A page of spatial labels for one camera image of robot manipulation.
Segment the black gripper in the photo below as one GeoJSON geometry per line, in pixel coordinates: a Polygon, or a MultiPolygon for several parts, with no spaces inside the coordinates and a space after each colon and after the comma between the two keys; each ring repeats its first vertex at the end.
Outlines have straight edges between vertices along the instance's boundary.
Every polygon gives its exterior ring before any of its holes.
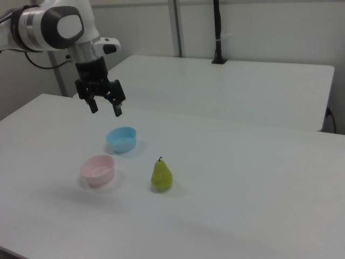
{"type": "Polygon", "coordinates": [[[104,57],[86,63],[75,64],[79,79],[75,81],[78,96],[90,107],[92,113],[98,111],[95,96],[102,96],[113,106],[116,117],[122,114],[122,102],[126,100],[119,80],[109,81],[104,57]]]}

